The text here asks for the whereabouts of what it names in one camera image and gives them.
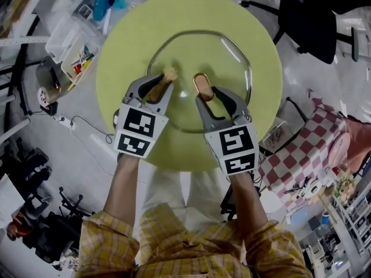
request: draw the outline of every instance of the person's arm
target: person's arm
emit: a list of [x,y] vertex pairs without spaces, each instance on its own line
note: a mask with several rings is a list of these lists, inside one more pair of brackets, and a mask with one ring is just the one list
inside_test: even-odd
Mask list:
[[233,199],[237,210],[239,230],[243,238],[260,229],[268,222],[267,215],[260,203],[259,195],[249,173],[230,177]]
[[293,234],[268,221],[250,174],[237,174],[230,180],[250,269],[266,278],[312,278]]
[[134,238],[139,158],[123,155],[101,211],[84,221],[76,277],[125,277],[135,268]]
[[123,155],[118,161],[104,211],[134,226],[139,158]]

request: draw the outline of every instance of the desk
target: desk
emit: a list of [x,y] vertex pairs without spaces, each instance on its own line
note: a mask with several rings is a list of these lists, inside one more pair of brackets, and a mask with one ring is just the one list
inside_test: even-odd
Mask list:
[[[277,50],[265,28],[229,0],[149,0],[129,12],[103,46],[97,69],[97,98],[107,126],[135,79],[146,74],[154,53],[184,30],[212,30],[231,38],[252,68],[249,110],[260,140],[270,128],[282,94]],[[167,125],[147,159],[163,169],[204,171],[216,162],[202,134],[185,134]]]

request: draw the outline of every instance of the shirt sleeve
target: shirt sleeve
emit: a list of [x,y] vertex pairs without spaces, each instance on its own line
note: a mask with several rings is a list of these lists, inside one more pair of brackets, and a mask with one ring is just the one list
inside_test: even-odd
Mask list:
[[104,211],[84,220],[76,277],[131,273],[139,250],[139,243],[132,234],[130,225]]
[[267,278],[312,278],[303,253],[292,233],[268,221],[245,239],[246,262],[251,270]]

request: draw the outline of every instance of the glass bowl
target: glass bowl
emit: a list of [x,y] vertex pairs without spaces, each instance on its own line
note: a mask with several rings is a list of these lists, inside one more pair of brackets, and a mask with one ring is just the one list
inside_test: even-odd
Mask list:
[[[250,62],[227,36],[214,31],[184,31],[169,38],[150,61],[147,74],[161,74],[165,67],[177,71],[174,91],[166,116],[169,123],[185,133],[204,133],[196,106],[197,89],[193,78],[207,75],[211,86],[220,86],[240,95],[248,105],[252,89]],[[216,116],[229,118],[222,103],[214,97],[208,106]]]

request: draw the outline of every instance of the gray floor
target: gray floor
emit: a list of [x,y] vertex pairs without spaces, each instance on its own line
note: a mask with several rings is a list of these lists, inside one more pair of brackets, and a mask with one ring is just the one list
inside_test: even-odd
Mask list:
[[[278,7],[275,0],[254,0],[270,6]],[[251,7],[249,11],[255,15],[273,37],[278,30],[277,17],[263,10]],[[350,33],[350,26],[357,25],[359,12],[338,16],[339,28]],[[366,80],[367,64],[359,61],[353,62],[343,58],[341,52],[347,48],[338,46],[337,63],[327,65],[309,54],[299,55],[295,43],[284,35],[277,44],[283,70],[283,96],[293,97],[308,115],[313,107],[306,98],[307,89],[312,89],[325,98],[325,101],[339,110],[346,108],[348,114],[353,114],[363,120],[371,119],[370,92],[371,82]],[[41,56],[40,49],[32,56]],[[31,110],[38,111],[37,90],[38,83],[35,77],[35,68],[28,68],[24,76],[24,90]],[[12,123],[24,117],[20,114],[17,101],[12,106]],[[59,101],[58,114],[67,118],[80,115],[94,125],[106,131],[102,120],[96,96],[94,77],[79,84],[73,91]],[[297,112],[286,101],[282,101],[279,116],[288,121],[295,131],[302,124]],[[60,204],[59,187],[63,186],[68,197],[76,199],[83,194],[82,207],[90,211],[99,211],[103,208],[108,189],[111,183],[111,174],[115,170],[115,160],[98,146],[90,137],[97,135],[102,141],[105,136],[92,129],[81,119],[76,119],[77,128],[70,130],[58,124],[53,118],[42,115],[30,117],[31,123],[19,133],[28,147],[40,148],[49,156],[48,165],[53,173],[44,183],[43,190],[56,199],[52,209]],[[142,162],[138,184],[137,206],[141,207],[146,192],[146,182],[151,172],[151,166]],[[223,189],[228,188],[228,182],[223,181]],[[187,197],[189,183],[187,174],[182,176],[184,196]],[[284,212],[276,216],[283,218]]]

